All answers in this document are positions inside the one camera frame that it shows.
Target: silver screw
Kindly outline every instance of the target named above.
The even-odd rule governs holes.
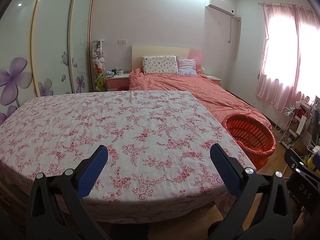
[[[276,176],[277,176],[278,178],[282,178],[282,173],[281,173],[280,171],[276,171]]]
[[[73,169],[67,169],[64,174],[66,174],[67,176],[70,176],[73,174]]]
[[[36,176],[37,179],[41,179],[42,177],[43,177],[43,173],[42,172],[38,173],[37,176]]]
[[[245,168],[245,170],[244,170],[246,173],[248,173],[248,174],[252,174],[252,173],[254,173],[254,170],[253,169],[251,169],[251,168]]]

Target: curtain rod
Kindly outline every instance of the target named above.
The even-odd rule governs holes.
[[[299,6],[299,7],[302,7],[302,8],[306,8],[306,9],[310,9],[312,10],[312,8],[310,7],[305,7],[305,6],[302,6],[302,5],[296,5],[296,4],[290,4],[290,3],[264,3],[264,2],[258,2],[258,5],[261,5],[261,4],[274,4],[274,5],[294,5],[294,6]]]

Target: floral tablecloth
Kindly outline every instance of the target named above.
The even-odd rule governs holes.
[[[218,142],[254,167],[187,91],[119,91],[34,98],[0,126],[0,177],[31,191],[38,172],[60,175],[99,145],[108,162],[89,196],[98,221],[147,223],[182,216],[226,188],[210,160]]]

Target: pillow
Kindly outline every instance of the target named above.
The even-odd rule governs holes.
[[[177,56],[178,74],[197,76],[196,59],[187,59]]]
[[[150,74],[178,74],[175,56],[142,57],[143,72]]]

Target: curtain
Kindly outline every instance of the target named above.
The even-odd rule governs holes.
[[[311,9],[263,4],[265,41],[256,95],[276,109],[320,94],[320,21]]]

